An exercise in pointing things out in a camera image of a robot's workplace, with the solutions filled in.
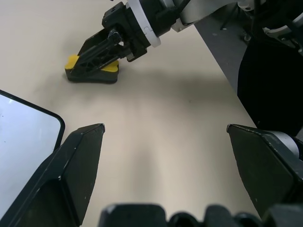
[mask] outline yellow sponge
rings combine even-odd
[[[69,56],[68,62],[65,65],[65,69],[66,70],[71,70],[72,68],[74,68],[78,59],[79,59],[79,56],[76,55],[76,54],[73,54],[73,55]],[[101,71],[117,72],[118,71],[118,65],[119,65],[119,61],[114,61],[113,63],[110,63],[109,65],[107,65],[106,67],[101,69]]]

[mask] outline black and yellow object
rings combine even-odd
[[[69,57],[65,65],[67,79],[73,82],[97,82],[97,83],[115,83],[118,80],[119,61],[107,65],[106,67],[96,70],[93,73],[86,74],[73,70],[79,56],[73,54]]]

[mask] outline beige table surface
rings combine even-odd
[[[208,204],[256,213],[241,182],[226,126],[253,126],[192,26],[128,63],[114,85],[74,84],[64,65],[99,31],[109,0],[0,3],[0,89],[59,114],[66,136],[104,123],[98,175],[83,226],[103,207],[153,202],[170,216],[201,219]]]

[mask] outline white ring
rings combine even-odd
[[[136,17],[138,24],[143,31],[144,35],[146,36],[148,42],[153,47],[157,47],[161,44],[161,40],[159,37],[156,36],[156,34],[153,32],[153,29],[144,13],[144,10],[142,9],[140,0],[127,0],[129,6],[131,7],[134,16]]]

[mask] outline gray floor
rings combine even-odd
[[[237,13],[234,13],[234,16],[225,27],[226,30],[220,31],[220,27],[233,5],[221,8],[204,18],[196,23],[196,28],[231,86],[237,91],[238,71],[247,47],[240,39],[240,36],[243,35],[243,29],[239,24],[239,20],[237,20]]]

